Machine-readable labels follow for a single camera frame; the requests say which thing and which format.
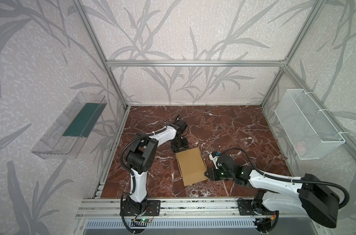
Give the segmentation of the brown cardboard box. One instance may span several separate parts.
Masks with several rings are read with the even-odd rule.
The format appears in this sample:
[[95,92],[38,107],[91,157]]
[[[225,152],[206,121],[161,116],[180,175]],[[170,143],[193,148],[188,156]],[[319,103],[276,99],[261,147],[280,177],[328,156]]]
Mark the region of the brown cardboard box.
[[179,152],[176,158],[185,187],[207,180],[207,167],[198,147]]

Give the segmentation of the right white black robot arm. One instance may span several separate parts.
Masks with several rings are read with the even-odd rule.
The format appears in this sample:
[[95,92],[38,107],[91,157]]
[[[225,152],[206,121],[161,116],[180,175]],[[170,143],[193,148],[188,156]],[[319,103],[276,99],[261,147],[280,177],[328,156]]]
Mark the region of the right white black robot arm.
[[260,231],[266,233],[274,226],[280,212],[310,217],[316,223],[336,228],[340,198],[312,174],[303,178],[268,174],[253,166],[240,166],[229,155],[214,152],[215,166],[204,176],[211,181],[233,183],[257,189],[252,199],[237,201],[240,215],[265,215],[267,220],[255,221]]

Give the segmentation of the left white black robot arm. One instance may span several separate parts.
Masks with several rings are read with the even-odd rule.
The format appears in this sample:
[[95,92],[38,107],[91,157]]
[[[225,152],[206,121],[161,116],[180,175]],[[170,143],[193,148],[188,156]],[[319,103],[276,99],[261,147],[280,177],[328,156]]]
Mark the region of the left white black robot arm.
[[124,193],[126,198],[121,200],[120,215],[140,215],[146,211],[147,175],[154,162],[157,148],[170,142],[173,153],[188,150],[188,140],[183,136],[187,128],[187,123],[178,115],[176,120],[165,124],[157,131],[136,134],[124,147],[120,155],[120,164],[130,173],[130,192]]

